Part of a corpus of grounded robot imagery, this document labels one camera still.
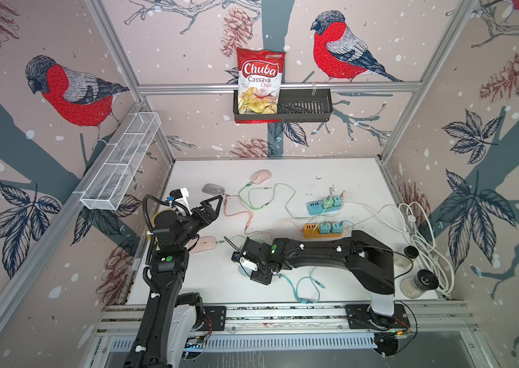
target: leaf illustration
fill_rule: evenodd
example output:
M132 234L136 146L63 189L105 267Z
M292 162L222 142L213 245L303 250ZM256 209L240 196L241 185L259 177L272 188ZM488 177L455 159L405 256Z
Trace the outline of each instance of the leaf illustration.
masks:
M504 117L499 116L498 118L494 118L491 121L489 121L488 124L486 124L486 127L484 127L484 129L482 130L482 138L490 138L494 134L494 132L497 131L497 128L499 124L502 122L503 118Z
M17 225L20 216L27 217L27 209L15 207L0 213L0 238L8 235Z
M480 198L480 205L485 210L517 227L515 213L509 202L502 195L492 189L484 189L480 191L478 198Z
M467 181L462 179L461 176L455 173L451 173L445 169L445 177L447 178L447 183L454 191L454 193L462 197L470 194L470 185Z
M471 232L472 228L468 213L463 213L449 227L449 254L451 255L451 261L454 264L454 271L458 270L460 264L462 264L468 256Z
M475 164L478 161L480 161L484 155L486 154L486 146L484 144L481 144L477 146L470 155L470 159L468 160L469 164Z
M31 202L27 193L23 192L19 188L6 186L2 182L0 182L0 192L6 201L19 207L24 207Z
M466 110L466 125L468 128L470 128L472 133L474 133L474 136L480 138L480 132L482 131L482 119L480 119L478 114Z
M49 219L42 210L32 207L31 208L31 235L33 239L39 241L43 233L49 227Z
M45 195L37 200L39 209L47 213L59 213L61 206L54 198L49 195Z
M466 202L468 202L467 198L457 195L447 198L441 204L440 217L437 218L437 221L453 223L463 213L468 213Z
M8 233L2 248L2 264L10 278L27 258L30 240L29 218L26 212L21 211L17 216L16 226Z
M92 212L87 207L82 207L79 211L78 218L76 219L76 226L74 228L74 241L75 244L82 240L90 228L92 227Z
M130 194L125 194L118 210L113 211L116 217L127 217L139 208L141 201Z
M92 210L92 224L106 235L118 235L121 230L118 219L109 210Z
M284 123L283 122L269 122L268 123L268 132L274 137L274 139L278 138L280 134L284 131Z
M307 134L298 122L285 122L284 134L294 143L302 144L308 147Z
M466 153L472 151L474 147L478 145L478 141L475 139L464 139L457 141L450 151L454 151L457 153Z
M478 203L473 203L470 211L472 219L472 236L489 262L492 262L492 253L497 244L497 235L488 215L488 211Z
M474 132L464 122L452 122L441 129L445 130L447 134L455 138L473 138Z

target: metal vent grille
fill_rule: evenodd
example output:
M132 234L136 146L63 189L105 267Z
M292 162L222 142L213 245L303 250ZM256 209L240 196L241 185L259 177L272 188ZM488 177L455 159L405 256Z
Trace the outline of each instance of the metal vent grille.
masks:
M112 341L110 352L114 353L116 351L129 351L131 350L131 346L133 346L134 341L135 337L115 337Z
M115 143L106 162L82 195L80 201L87 208L118 209L160 123L156 113L137 113L133 116L127 130Z
M227 353L260 350L373 349L373 333L212 335L205 351ZM185 349L199 351L200 348Z

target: wire mesh shelf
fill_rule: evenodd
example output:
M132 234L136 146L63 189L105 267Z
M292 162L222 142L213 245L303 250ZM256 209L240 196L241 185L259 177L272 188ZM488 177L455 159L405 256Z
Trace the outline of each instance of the wire mesh shelf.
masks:
M80 201L90 210L117 210L147 148L160 128L156 113L137 113L115 143Z

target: aluminum rail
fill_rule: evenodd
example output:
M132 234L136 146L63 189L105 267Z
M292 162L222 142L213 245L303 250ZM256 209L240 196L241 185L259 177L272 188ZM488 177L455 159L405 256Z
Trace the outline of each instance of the aluminum rail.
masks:
M305 88L330 88L335 93L387 93L418 92L422 82L346 82L346 83L282 83L284 90ZM199 95L233 93L235 84L142 84L138 91L142 96Z

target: jar lid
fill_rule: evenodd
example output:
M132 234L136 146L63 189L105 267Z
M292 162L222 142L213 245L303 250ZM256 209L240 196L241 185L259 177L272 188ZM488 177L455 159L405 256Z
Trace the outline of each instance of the jar lid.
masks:
M414 260L415 258L417 258L419 256L419 250L417 249L417 247L413 247L413 246L407 246L403 249L403 253L409 257L410 259Z
M415 276L415 285L421 290L435 290L440 282L430 270L420 270Z

